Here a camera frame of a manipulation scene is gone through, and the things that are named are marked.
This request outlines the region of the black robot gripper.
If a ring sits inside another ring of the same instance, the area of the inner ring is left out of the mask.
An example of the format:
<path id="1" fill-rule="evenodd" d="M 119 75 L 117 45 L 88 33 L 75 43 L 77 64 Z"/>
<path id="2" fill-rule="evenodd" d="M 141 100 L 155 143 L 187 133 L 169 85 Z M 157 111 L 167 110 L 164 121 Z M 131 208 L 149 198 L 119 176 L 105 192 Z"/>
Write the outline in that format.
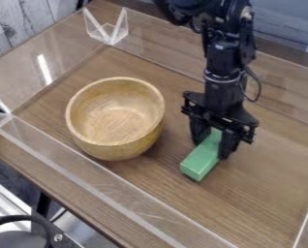
<path id="1" fill-rule="evenodd" d="M 246 112 L 246 77 L 232 82 L 207 81 L 204 92 L 185 91 L 181 112 L 189 117 L 195 145 L 211 135 L 212 129 L 221 131 L 219 158 L 227 160 L 237 150 L 240 142 L 253 143 L 258 120 Z"/>

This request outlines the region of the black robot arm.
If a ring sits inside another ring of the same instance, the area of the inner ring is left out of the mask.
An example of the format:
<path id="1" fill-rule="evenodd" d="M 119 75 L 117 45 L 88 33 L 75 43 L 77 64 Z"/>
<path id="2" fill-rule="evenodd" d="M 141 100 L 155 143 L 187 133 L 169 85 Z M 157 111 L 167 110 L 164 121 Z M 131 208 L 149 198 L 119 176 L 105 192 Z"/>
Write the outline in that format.
<path id="1" fill-rule="evenodd" d="M 183 93 L 181 111 L 189 116 L 195 143 L 212 130 L 221 132 L 217 156 L 228 159 L 240 143 L 253 142 L 258 120 L 244 108 L 248 64 L 256 58 L 253 10 L 249 0 L 153 0 L 165 19 L 189 26 L 201 36 L 205 58 L 204 90 Z"/>

